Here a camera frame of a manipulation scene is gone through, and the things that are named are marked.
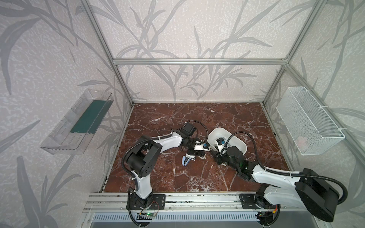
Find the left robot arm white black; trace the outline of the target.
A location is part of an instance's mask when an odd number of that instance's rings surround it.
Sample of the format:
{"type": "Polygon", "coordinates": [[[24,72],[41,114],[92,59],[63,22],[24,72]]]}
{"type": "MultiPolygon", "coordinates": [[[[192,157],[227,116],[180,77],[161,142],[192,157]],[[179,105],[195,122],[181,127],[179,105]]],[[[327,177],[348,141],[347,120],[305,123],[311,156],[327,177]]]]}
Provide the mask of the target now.
{"type": "Polygon", "coordinates": [[[135,194],[139,200],[146,201],[152,198],[150,173],[153,171],[160,153],[180,146],[188,149],[185,156],[187,160],[204,155],[204,143],[181,132],[171,132],[157,137],[142,136],[125,152],[121,166],[134,180],[135,194]]]}

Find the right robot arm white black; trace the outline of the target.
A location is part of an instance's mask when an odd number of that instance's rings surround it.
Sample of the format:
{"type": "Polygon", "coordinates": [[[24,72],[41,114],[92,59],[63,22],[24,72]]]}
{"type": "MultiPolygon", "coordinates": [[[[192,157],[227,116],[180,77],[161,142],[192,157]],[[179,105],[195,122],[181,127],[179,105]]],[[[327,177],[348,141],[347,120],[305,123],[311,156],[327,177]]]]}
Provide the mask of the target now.
{"type": "Polygon", "coordinates": [[[227,165],[245,180],[261,184],[255,200],[259,207],[284,205],[306,209],[313,216],[333,222],[336,208],[348,196],[346,187],[336,179],[317,175],[311,169],[284,172],[248,161],[236,147],[218,145],[211,151],[218,165],[227,165]]]}

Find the white plastic tray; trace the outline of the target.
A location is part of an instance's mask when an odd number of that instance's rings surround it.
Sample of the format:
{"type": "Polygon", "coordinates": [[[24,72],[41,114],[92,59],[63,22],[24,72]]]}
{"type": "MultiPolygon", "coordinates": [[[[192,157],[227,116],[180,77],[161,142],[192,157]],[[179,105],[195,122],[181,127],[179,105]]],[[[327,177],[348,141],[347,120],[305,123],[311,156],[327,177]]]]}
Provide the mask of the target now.
{"type": "MultiPolygon", "coordinates": [[[[208,143],[210,144],[210,149],[215,152],[221,152],[221,150],[223,149],[223,145],[218,145],[217,140],[219,138],[223,138],[223,141],[226,143],[231,135],[232,134],[224,128],[221,127],[215,128],[208,136],[208,143]]],[[[247,152],[247,145],[236,136],[233,136],[228,141],[227,148],[231,146],[236,146],[239,149],[239,151],[242,152],[243,155],[245,155],[245,153],[247,152]]]]}

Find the blue staple remover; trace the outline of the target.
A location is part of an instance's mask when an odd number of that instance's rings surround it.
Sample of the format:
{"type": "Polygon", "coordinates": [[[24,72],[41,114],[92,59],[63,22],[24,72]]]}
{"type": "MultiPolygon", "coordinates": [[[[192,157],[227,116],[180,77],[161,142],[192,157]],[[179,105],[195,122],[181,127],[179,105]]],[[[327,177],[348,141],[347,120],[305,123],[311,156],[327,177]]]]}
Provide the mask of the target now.
{"type": "Polygon", "coordinates": [[[186,167],[190,161],[194,161],[194,160],[195,160],[195,155],[188,155],[188,154],[184,155],[182,157],[182,165],[184,167],[186,167]]]}

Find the pink item in basket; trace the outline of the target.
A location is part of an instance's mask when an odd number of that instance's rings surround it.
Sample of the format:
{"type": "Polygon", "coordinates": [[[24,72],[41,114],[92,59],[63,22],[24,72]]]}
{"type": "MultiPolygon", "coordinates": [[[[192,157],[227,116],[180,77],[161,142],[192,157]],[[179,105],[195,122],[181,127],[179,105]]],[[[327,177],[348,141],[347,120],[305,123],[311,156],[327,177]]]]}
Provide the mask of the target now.
{"type": "Polygon", "coordinates": [[[297,147],[299,148],[299,150],[301,150],[301,151],[306,151],[309,147],[307,137],[299,136],[295,140],[295,143],[296,143],[297,147]]]}

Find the green circuit board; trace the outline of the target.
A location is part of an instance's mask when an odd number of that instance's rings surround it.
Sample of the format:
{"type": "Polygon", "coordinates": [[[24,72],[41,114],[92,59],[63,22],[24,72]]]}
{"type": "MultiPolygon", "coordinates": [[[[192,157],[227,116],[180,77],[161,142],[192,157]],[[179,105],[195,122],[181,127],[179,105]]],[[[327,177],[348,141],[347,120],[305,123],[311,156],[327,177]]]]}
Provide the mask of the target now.
{"type": "Polygon", "coordinates": [[[139,220],[152,220],[154,217],[158,215],[158,211],[147,211],[147,212],[140,212],[138,214],[139,220]]]}

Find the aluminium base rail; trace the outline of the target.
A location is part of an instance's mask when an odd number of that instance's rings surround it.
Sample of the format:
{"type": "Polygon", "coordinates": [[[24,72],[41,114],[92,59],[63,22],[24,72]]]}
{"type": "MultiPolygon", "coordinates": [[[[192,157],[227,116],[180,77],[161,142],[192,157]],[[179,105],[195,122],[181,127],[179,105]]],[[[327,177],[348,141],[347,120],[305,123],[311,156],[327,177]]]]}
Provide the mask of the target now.
{"type": "MultiPolygon", "coordinates": [[[[261,211],[240,201],[240,192],[165,192],[159,212],[261,211]]],[[[87,212],[126,212],[127,193],[92,193],[83,209],[87,212]]]]}

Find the aluminium cage frame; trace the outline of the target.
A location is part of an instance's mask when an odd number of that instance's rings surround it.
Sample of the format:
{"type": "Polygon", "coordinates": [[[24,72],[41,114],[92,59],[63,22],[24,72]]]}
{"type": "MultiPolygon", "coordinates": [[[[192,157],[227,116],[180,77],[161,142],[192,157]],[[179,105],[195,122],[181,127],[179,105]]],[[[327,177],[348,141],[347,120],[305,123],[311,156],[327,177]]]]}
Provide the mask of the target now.
{"type": "Polygon", "coordinates": [[[335,117],[335,132],[343,140],[329,152],[307,159],[322,173],[339,174],[350,194],[365,188],[365,3],[364,1],[264,1],[252,14],[250,1],[230,1],[236,15],[232,31],[214,47],[203,47],[203,31],[183,26],[206,20],[214,1],[169,1],[168,17],[158,1],[88,1],[105,42],[112,67],[135,102],[212,101],[263,102],[267,113],[296,164],[304,160],[277,112],[277,104],[293,79],[281,69],[291,67],[324,103],[322,111],[335,117]],[[302,41],[278,57],[251,58],[256,48],[270,48],[279,31],[269,15],[318,11],[302,41]]]}

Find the clear plastic wall bin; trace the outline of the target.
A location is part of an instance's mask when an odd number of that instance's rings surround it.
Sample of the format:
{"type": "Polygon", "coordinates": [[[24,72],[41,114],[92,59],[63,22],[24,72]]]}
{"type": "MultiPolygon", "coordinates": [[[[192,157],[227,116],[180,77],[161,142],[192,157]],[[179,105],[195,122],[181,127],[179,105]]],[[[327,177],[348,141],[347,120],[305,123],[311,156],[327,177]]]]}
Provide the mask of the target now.
{"type": "Polygon", "coordinates": [[[113,102],[111,92],[86,89],[40,148],[52,155],[82,155],[113,102]]]}

